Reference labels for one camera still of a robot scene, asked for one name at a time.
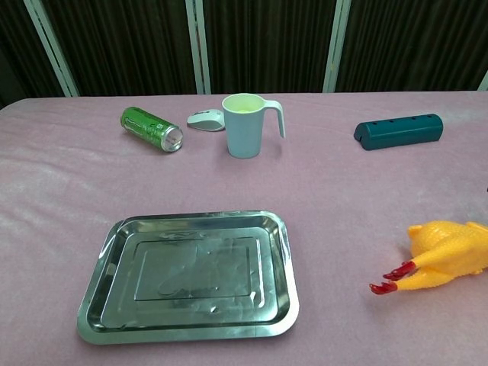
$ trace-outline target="white mug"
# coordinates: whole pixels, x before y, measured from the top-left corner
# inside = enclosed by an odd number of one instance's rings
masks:
[[[261,151],[262,126],[266,109],[278,112],[281,137],[285,137],[283,108],[277,101],[267,101],[256,94],[234,94],[222,101],[230,155],[247,159]]]

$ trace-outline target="tray rim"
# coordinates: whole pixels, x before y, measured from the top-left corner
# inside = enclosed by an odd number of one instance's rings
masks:
[[[95,295],[97,283],[101,279],[104,269],[105,256],[111,247],[117,231],[125,224],[134,220],[170,220],[186,218],[219,218],[219,217],[251,217],[265,216],[278,225],[280,238],[281,260],[283,261],[284,274],[287,283],[290,307],[285,316],[272,324],[259,324],[248,326],[218,326],[199,327],[185,329],[151,329],[132,332],[96,332],[88,321],[90,301]],[[176,342],[210,339],[243,339],[278,336],[292,327],[298,317],[300,305],[298,302],[297,287],[294,279],[294,271],[291,263],[291,251],[288,242],[287,228],[284,221],[276,214],[266,210],[242,210],[242,211],[217,211],[206,213],[177,213],[163,215],[148,215],[129,217],[115,223],[108,232],[104,245],[101,248],[95,269],[88,283],[88,288],[79,307],[77,316],[78,334],[86,342],[96,345],[142,343],[142,342]]]

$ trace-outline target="red chicken feet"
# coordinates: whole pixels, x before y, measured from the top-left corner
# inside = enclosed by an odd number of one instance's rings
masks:
[[[369,288],[376,295],[385,295],[389,294],[390,292],[396,291],[398,287],[397,284],[394,282],[381,282],[380,285],[369,284]]]
[[[390,273],[384,274],[383,278],[386,278],[387,280],[391,280],[391,281],[398,281],[404,275],[407,275],[411,271],[413,271],[415,268],[416,268],[415,263],[413,263],[412,261],[404,262],[402,263],[401,267],[392,270],[392,272]]]
[[[398,289],[397,284],[392,281],[398,281],[403,276],[409,274],[411,271],[415,270],[416,266],[415,263],[412,261],[402,263],[402,266],[392,270],[390,273],[386,273],[383,275],[384,278],[390,280],[390,282],[381,282],[380,285],[370,284],[369,288],[373,291],[376,295],[384,295],[390,292],[394,292]]]

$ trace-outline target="teal container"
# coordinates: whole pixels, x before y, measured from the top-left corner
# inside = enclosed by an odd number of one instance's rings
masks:
[[[354,138],[365,150],[438,141],[444,127],[437,114],[360,123]]]

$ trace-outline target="can top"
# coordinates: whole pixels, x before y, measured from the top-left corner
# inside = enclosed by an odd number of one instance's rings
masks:
[[[170,126],[161,139],[161,148],[168,153],[178,150],[183,143],[183,133],[177,126]]]

